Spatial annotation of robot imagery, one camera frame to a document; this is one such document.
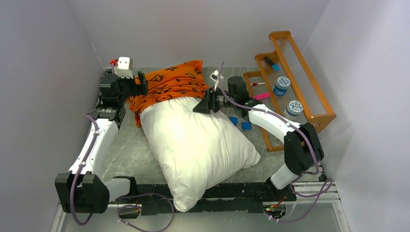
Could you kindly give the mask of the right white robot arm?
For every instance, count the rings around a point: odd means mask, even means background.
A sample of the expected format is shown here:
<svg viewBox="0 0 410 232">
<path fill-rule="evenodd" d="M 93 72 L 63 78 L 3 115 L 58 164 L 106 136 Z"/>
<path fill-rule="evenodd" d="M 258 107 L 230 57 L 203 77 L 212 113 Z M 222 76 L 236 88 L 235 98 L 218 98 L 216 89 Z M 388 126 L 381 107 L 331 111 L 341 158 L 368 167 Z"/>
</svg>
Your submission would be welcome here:
<svg viewBox="0 0 410 232">
<path fill-rule="evenodd" d="M 285 188 L 318 167 L 324 152 L 315 127 L 300 124 L 270 110 L 260 100 L 250 97 L 245 81 L 240 76 L 230 77 L 228 89 L 222 86 L 205 91 L 203 99 L 193 111 L 200 114 L 217 112 L 220 108 L 233 108 L 238 116 L 247 119 L 278 138 L 284 145 L 285 163 L 267 180 L 266 195 L 276 201 L 284 195 Z"/>
</svg>

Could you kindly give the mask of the orange wooden rack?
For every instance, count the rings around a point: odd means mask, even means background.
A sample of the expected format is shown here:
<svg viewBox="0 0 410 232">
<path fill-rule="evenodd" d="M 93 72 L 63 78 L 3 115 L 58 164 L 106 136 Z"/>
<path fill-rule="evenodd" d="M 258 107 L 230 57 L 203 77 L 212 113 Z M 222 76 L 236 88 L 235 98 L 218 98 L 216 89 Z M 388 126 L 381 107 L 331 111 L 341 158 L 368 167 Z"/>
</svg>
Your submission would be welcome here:
<svg viewBox="0 0 410 232">
<path fill-rule="evenodd" d="M 279 115 L 321 132 L 336 114 L 289 31 L 269 34 L 274 50 L 255 55 L 259 69 L 243 74 L 250 96 Z"/>
</svg>

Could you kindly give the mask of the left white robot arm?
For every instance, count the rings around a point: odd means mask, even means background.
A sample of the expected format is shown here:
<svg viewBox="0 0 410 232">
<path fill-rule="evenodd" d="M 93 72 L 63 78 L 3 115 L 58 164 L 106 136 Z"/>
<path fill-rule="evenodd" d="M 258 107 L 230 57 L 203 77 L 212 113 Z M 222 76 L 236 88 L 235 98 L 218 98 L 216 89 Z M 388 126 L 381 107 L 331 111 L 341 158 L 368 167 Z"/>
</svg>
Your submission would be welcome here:
<svg viewBox="0 0 410 232">
<path fill-rule="evenodd" d="M 68 172 L 58 174 L 55 179 L 65 213 L 102 214 L 118 198 L 126 203 L 138 198 L 134 177 L 116 176 L 107 182 L 100 178 L 108 148 L 125 117 L 125 103 L 131 97 L 146 95 L 148 81 L 143 72 L 129 78 L 107 72 L 100 78 L 99 88 L 100 102 L 86 114 L 91 129 L 85 144 Z"/>
</svg>

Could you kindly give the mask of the orange patterned pillowcase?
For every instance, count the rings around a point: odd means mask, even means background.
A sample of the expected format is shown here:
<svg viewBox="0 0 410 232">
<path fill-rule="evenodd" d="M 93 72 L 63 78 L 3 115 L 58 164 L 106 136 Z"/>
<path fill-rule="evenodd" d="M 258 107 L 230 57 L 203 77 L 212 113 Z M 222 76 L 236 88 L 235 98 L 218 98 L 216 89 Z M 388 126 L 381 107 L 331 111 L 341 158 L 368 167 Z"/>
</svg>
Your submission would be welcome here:
<svg viewBox="0 0 410 232">
<path fill-rule="evenodd" d="M 203 61 L 189 60 L 145 74 L 148 94 L 130 97 L 129 109 L 134 112 L 136 126 L 141 127 L 141 114 L 148 107 L 163 101 L 179 97 L 202 99 L 208 85 L 203 77 Z"/>
</svg>

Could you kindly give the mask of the white pillow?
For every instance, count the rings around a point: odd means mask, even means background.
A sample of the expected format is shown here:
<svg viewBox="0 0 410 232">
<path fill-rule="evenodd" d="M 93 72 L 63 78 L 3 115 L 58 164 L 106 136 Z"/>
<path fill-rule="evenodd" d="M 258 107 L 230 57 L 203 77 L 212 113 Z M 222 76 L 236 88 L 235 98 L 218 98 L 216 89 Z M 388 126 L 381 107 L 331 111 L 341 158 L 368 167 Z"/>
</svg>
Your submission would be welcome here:
<svg viewBox="0 0 410 232">
<path fill-rule="evenodd" d="M 195 113 L 194 97 L 155 103 L 134 116 L 160 164 L 180 212 L 205 191 L 260 161 L 254 144 L 223 112 Z"/>
</svg>

